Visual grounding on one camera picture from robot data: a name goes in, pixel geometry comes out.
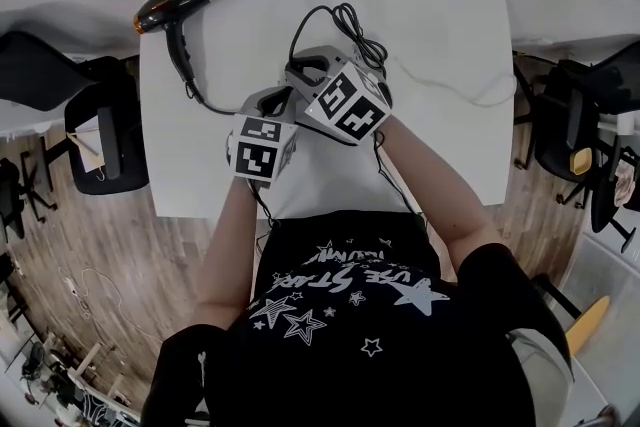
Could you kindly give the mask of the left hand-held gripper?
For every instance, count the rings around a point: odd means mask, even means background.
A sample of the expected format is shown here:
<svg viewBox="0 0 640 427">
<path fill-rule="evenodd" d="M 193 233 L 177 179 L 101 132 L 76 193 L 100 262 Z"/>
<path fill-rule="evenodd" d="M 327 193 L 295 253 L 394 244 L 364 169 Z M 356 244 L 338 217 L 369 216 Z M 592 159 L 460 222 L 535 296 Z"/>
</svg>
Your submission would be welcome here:
<svg viewBox="0 0 640 427">
<path fill-rule="evenodd" d="M 289 165 L 297 149 L 294 123 L 300 94 L 291 86 L 251 94 L 234 116 L 227 156 L 234 175 L 269 188 Z"/>
</svg>

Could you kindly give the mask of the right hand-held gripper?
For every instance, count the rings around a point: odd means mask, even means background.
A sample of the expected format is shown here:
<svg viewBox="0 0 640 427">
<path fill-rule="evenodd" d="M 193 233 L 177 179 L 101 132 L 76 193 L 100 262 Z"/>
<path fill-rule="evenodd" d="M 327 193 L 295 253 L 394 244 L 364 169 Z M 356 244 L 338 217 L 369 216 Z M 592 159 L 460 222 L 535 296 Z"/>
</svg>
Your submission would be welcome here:
<svg viewBox="0 0 640 427">
<path fill-rule="evenodd" d="M 361 144 L 393 107 L 387 84 L 331 45 L 294 53 L 290 67 L 285 68 L 285 80 L 303 98 L 317 95 L 305 114 L 346 143 Z"/>
</svg>

